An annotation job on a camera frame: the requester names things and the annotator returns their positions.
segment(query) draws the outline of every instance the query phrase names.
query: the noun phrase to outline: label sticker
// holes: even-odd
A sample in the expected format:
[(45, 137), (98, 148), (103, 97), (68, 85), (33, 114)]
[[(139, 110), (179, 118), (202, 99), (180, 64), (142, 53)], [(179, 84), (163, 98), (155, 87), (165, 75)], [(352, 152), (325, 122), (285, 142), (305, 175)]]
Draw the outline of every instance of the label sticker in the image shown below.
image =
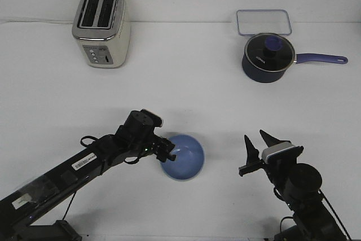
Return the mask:
[(20, 198), (18, 198), (17, 200), (14, 200), (12, 202), (12, 206), (14, 206), (15, 209), (19, 209), (20, 207), (22, 207), (24, 204), (30, 202), (32, 200), (32, 197), (26, 193), (23, 196), (21, 196)]
[(72, 165), (73, 169), (79, 170), (86, 164), (92, 162), (94, 159), (96, 159), (96, 155), (94, 153), (88, 154), (83, 159), (79, 160), (78, 162), (74, 163)]

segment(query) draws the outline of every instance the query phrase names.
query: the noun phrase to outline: blue handle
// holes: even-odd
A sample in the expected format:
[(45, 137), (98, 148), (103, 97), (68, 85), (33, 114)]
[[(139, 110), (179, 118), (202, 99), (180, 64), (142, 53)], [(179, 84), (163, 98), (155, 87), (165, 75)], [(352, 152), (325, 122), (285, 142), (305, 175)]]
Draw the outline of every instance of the blue handle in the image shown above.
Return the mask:
[(349, 62), (345, 56), (333, 56), (333, 55), (323, 55), (323, 54), (297, 54), (296, 63), (304, 62), (328, 62), (336, 64), (346, 64)]

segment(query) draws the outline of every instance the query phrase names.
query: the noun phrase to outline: lid knob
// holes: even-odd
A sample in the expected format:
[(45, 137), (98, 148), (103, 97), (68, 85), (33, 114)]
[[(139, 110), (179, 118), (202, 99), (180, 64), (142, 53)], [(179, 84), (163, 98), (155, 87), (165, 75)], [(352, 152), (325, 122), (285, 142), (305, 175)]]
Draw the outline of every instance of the lid knob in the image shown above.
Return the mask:
[(265, 46), (270, 51), (278, 51), (283, 47), (282, 39), (276, 35), (270, 35), (265, 39)]

